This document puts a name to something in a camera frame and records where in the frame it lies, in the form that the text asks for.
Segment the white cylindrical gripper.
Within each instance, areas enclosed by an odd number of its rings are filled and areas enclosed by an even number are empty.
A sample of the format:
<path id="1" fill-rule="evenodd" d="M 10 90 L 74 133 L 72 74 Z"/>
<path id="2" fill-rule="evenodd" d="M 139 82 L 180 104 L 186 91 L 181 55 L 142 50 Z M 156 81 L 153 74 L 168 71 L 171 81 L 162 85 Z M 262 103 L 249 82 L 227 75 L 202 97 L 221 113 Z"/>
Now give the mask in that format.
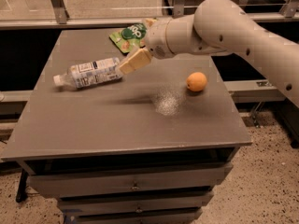
<path id="1" fill-rule="evenodd" d="M 151 62 L 152 56 L 157 59 L 168 59 L 174 56 L 174 53 L 168 47 L 166 39 L 166 30 L 170 18 L 151 19 L 146 18 L 143 24 L 149 28 L 145 36 L 145 46 L 143 49 L 132 49 L 126 58 L 118 65 L 118 70 L 127 75 L 138 70 Z"/>

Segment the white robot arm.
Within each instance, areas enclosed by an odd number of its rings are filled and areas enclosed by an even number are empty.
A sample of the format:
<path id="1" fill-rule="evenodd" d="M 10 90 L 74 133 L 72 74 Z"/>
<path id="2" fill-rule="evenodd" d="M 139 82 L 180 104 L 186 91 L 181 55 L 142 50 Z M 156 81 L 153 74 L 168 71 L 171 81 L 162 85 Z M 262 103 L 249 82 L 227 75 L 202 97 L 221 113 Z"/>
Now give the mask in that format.
<path id="1" fill-rule="evenodd" d="M 244 59 L 294 105 L 299 106 L 299 44 L 257 24 L 231 0 L 205 0 L 192 15 L 159 19 L 119 64 L 129 74 L 152 59 L 181 53 L 234 53 Z"/>

